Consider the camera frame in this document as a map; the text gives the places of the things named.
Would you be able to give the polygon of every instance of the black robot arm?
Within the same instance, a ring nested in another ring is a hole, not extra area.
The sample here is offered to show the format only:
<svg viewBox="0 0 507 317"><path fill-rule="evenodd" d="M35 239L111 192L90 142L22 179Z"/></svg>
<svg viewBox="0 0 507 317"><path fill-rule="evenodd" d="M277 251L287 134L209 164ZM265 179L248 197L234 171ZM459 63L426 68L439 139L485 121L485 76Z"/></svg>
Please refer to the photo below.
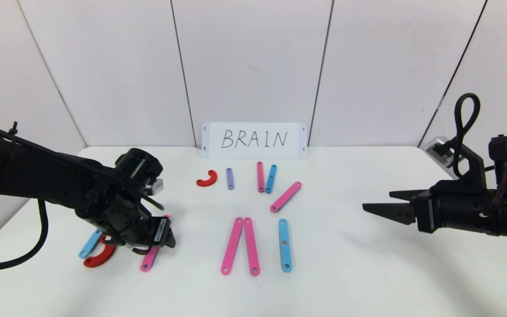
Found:
<svg viewBox="0 0 507 317"><path fill-rule="evenodd" d="M459 98L457 126L461 104L466 98L476 98L473 111L476 115L467 123L470 129L480 110L480 102L473 94ZM463 137L464 133L458 133L456 138L437 149L440 153L449 148L455 150L453 170L456 170L456 175L460 175L457 167L459 154L468 161L469 170L459 179L439 181L429 189L390 192L391 197L407 200L408 203L364 203L363 209L405 225L417 221L418 230L422 232L433 233L446 227L507 236L507 136L499 135L489 143L497 189L486 188L485 171L491 169L485 169L482 158L462 144Z"/></svg>
<svg viewBox="0 0 507 317"><path fill-rule="evenodd" d="M139 149L129 150L115 168L108 168L18 138L16 123L9 133L0 130L0 195L38 199L43 233L48 231L44 201L49 201L75 209L79 218L111 236L107 243L128 245L138 254L154 245L175 247L169 218L153 217L141 202L163 210L149 197L163 188L158 179L162 171L155 157ZM44 243L43 236L39 243Z"/></svg>

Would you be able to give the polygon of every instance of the pink plastic bar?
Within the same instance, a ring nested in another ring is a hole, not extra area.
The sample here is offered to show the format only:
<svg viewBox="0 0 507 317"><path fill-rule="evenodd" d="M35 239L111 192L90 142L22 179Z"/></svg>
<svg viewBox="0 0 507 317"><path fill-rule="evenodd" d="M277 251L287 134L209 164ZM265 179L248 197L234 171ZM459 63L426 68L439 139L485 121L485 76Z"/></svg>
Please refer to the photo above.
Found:
<svg viewBox="0 0 507 317"><path fill-rule="evenodd" d="M265 182L263 179L263 163L257 162L257 191L265 192Z"/></svg>
<svg viewBox="0 0 507 317"><path fill-rule="evenodd" d="M287 189L287 191L279 197L273 205L269 207L272 213L278 212L293 196L298 192L298 190L302 187L301 182L295 182L292 186Z"/></svg>
<svg viewBox="0 0 507 317"><path fill-rule="evenodd" d="M244 218L244 234L246 235L250 273L253 276L257 276L261 270L259 268L259 259L257 258L257 247L255 245L254 224L251 218Z"/></svg>
<svg viewBox="0 0 507 317"><path fill-rule="evenodd" d="M151 267L154 265L155 257L158 255L159 247L151 247L151 250L144 256L142 260L142 264L140 265L140 270L142 272L148 272Z"/></svg>
<svg viewBox="0 0 507 317"><path fill-rule="evenodd" d="M238 217L234 220L234 226L232 227L232 233L228 240L228 246L226 247L226 253L220 267L220 273L222 275L228 275L232 272L232 265L234 264L234 257L236 256L236 250L238 250L238 242L240 242L240 235L242 234L244 219Z"/></svg>

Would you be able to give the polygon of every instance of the white sign board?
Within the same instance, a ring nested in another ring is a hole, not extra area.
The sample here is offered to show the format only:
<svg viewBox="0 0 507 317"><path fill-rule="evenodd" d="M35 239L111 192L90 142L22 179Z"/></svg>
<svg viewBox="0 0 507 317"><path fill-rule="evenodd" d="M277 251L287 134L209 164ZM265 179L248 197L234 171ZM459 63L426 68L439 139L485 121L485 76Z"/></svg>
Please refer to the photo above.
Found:
<svg viewBox="0 0 507 317"><path fill-rule="evenodd" d="M306 124L208 122L201 132L210 159L304 159L308 152Z"/></svg>

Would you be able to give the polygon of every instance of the white wall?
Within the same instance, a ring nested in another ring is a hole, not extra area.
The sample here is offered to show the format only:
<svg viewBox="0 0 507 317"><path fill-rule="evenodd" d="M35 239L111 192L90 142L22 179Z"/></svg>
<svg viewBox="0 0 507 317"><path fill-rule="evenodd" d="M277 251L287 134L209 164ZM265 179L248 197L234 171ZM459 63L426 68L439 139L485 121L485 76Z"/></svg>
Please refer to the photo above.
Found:
<svg viewBox="0 0 507 317"><path fill-rule="evenodd" d="M0 129L18 121L18 135L53 150L85 147L16 1L0 1ZM0 196L0 228L26 199Z"/></svg>
<svg viewBox="0 0 507 317"><path fill-rule="evenodd" d="M20 0L89 146L193 146L168 0Z"/></svg>
<svg viewBox="0 0 507 317"><path fill-rule="evenodd" d="M310 146L417 146L484 0L336 0Z"/></svg>
<svg viewBox="0 0 507 317"><path fill-rule="evenodd" d="M507 134L507 0L489 0L463 62L424 142L436 136L455 136L453 110L463 93L474 92L481 99L481 112L476 124L467 133L465 144L492 165L489 159L490 138ZM471 113L472 103L464 107L463 122ZM495 188L493 172L487 174L489 187Z"/></svg>
<svg viewBox="0 0 507 317"><path fill-rule="evenodd" d="M310 127L331 0L174 0L189 103L205 122Z"/></svg>

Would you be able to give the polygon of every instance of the red c-shaped piece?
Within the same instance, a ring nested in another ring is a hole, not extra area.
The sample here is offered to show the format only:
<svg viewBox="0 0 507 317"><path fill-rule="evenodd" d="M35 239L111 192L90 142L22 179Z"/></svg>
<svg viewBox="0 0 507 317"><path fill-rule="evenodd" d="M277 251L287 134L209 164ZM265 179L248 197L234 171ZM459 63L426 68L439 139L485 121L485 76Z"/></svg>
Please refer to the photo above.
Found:
<svg viewBox="0 0 507 317"><path fill-rule="evenodd" d="M83 265L85 265L86 267L97 267L107 262L107 260L113 256L113 253L117 249L117 246L105 244L106 237L107 235L103 233L99 238L99 242L105 245L105 249L98 255L95 255L95 257L88 257L87 259L85 259L85 261L83 261Z"/></svg>
<svg viewBox="0 0 507 317"><path fill-rule="evenodd" d="M202 179L198 179L197 185L202 186L202 187L207 187L207 186L214 184L218 179L217 173L213 170L209 171L209 176L211 178L207 179L206 181L203 181Z"/></svg>

